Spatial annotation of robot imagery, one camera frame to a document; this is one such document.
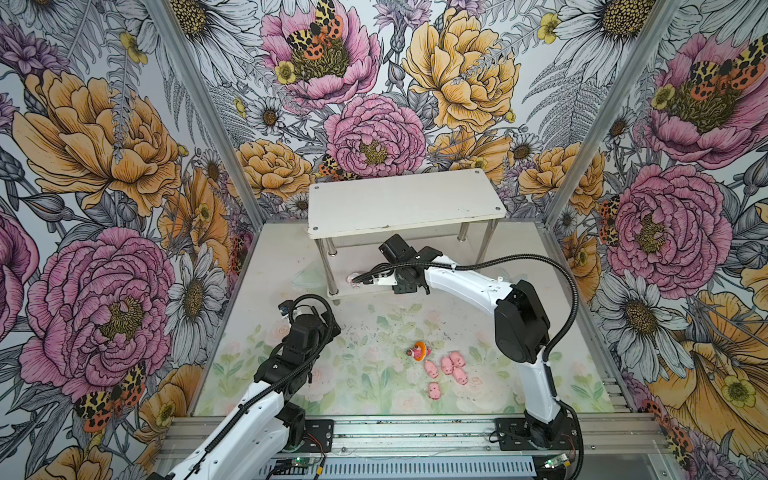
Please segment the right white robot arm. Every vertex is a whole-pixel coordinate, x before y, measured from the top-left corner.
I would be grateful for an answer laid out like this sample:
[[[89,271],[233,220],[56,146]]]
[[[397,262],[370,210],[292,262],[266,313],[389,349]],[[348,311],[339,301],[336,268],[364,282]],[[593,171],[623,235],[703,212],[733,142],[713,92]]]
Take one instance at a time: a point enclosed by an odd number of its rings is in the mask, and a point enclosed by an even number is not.
[[[476,265],[459,265],[442,252],[424,247],[415,250],[395,234],[379,246],[385,261],[354,280],[389,285],[396,294],[426,293],[436,289],[453,295],[487,313],[494,321],[498,350],[518,365],[525,396],[525,423],[521,436],[538,448],[550,448],[575,420],[560,400],[550,356],[575,323],[579,293],[568,271],[552,259],[537,254],[513,254]],[[480,273],[484,268],[513,261],[535,261],[560,271],[571,288],[571,310],[565,324],[550,335],[551,322],[535,287],[528,281],[510,283]]]

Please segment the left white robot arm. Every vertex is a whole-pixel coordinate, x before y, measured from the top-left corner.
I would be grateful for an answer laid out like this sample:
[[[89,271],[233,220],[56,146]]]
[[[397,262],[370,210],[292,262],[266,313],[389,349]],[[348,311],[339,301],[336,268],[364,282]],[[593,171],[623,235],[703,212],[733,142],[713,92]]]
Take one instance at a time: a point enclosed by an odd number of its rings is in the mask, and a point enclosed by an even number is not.
[[[284,301],[279,310],[289,332],[258,367],[241,400],[199,447],[151,479],[252,479],[276,454],[301,444],[306,413],[291,399],[312,381],[315,363],[341,329],[319,295]]]

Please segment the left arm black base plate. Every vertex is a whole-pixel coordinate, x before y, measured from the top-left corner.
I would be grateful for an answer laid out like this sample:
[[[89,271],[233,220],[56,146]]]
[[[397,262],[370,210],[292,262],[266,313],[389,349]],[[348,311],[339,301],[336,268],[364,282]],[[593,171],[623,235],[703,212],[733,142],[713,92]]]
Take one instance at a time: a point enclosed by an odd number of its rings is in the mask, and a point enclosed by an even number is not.
[[[331,419],[299,420],[289,428],[285,452],[329,453],[332,449],[335,422]]]

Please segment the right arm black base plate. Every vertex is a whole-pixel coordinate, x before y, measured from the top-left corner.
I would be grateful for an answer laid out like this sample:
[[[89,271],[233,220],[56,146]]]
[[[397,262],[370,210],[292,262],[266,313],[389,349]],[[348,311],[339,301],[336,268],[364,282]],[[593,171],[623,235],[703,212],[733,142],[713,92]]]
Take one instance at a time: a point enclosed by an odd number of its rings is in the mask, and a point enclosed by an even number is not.
[[[570,418],[551,424],[524,417],[496,418],[494,433],[502,451],[575,451],[581,445]]]

